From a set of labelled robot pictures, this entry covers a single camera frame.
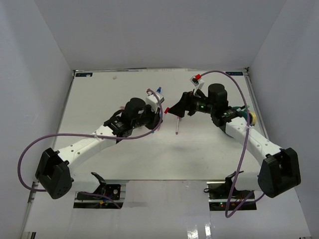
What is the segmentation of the pink cap white marker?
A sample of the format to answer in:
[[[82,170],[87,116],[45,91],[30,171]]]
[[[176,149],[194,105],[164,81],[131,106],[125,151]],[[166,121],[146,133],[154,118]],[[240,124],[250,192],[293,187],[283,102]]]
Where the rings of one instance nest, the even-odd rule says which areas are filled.
[[[177,118],[176,118],[176,128],[175,128],[175,134],[176,134],[176,135],[178,135],[179,122],[180,122],[180,117],[177,117]]]

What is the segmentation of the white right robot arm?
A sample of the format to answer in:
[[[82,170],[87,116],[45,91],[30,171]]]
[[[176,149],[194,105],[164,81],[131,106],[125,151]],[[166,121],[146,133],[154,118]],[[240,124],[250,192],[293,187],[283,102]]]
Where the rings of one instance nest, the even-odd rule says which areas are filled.
[[[243,191],[261,191],[274,198],[301,183],[298,155],[292,148],[282,148],[257,132],[247,117],[230,107],[222,84],[211,84],[208,94],[201,90],[184,92],[169,113],[180,118],[196,112],[210,114],[212,122],[225,134],[237,140],[254,156],[258,172],[233,173],[226,177],[225,192],[232,199]]]

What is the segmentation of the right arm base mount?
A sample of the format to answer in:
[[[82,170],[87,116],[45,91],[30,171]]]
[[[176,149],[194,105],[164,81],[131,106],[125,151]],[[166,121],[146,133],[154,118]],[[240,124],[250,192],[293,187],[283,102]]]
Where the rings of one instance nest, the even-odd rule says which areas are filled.
[[[235,172],[228,175],[225,181],[221,182],[208,182],[204,193],[208,194],[209,209],[214,211],[225,211],[228,195],[232,185],[232,178],[235,176]],[[250,191],[243,190],[238,191],[234,189],[230,200],[229,210],[234,210],[249,194]],[[249,199],[239,208],[242,211],[254,211],[257,210],[255,201],[255,194],[252,194]]]

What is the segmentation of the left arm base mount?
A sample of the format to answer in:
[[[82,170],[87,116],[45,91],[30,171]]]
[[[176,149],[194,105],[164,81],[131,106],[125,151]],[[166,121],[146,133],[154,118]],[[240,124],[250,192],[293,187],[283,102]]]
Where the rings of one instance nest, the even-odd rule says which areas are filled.
[[[107,183],[99,174],[91,173],[99,182],[93,193],[77,193],[73,208],[76,209],[121,209],[124,204],[123,185]]]

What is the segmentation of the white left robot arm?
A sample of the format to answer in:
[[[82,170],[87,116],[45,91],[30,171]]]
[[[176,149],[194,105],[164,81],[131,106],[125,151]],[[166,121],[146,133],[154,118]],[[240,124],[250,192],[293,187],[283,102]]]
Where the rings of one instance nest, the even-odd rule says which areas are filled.
[[[91,195],[95,199],[104,196],[107,183],[98,173],[87,177],[75,175],[76,169],[100,151],[132,138],[139,127],[154,131],[162,123],[164,98],[160,94],[149,95],[145,100],[131,98],[123,110],[115,112],[92,134],[57,151],[49,148],[42,153],[35,176],[52,199],[59,199],[69,191]]]

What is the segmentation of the beige tape roll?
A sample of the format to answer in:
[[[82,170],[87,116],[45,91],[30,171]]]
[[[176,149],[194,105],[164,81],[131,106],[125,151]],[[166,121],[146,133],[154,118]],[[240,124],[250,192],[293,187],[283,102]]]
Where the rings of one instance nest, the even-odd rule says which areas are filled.
[[[257,115],[254,112],[249,111],[250,125],[254,126],[257,123]]]

